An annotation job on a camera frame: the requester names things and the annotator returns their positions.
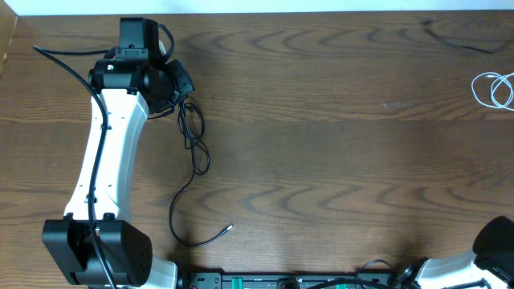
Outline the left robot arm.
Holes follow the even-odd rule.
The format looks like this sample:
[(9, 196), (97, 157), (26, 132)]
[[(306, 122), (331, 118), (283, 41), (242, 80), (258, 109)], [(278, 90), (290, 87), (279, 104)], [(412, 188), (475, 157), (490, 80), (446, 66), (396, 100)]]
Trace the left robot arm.
[(178, 268), (153, 255), (131, 220), (137, 143), (150, 116), (167, 116), (194, 90), (159, 36), (164, 25), (123, 18), (119, 44), (104, 51), (83, 83), (92, 122), (81, 172), (60, 219), (47, 220), (43, 244), (65, 279), (90, 288), (175, 288)]

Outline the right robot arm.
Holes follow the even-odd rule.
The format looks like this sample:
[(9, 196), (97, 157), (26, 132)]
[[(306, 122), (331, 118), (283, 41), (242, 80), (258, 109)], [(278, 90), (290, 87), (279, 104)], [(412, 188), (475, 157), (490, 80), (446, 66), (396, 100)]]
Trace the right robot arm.
[(448, 258), (422, 258), (401, 270), (391, 285), (513, 289), (513, 221), (505, 216), (492, 219), (470, 250)]

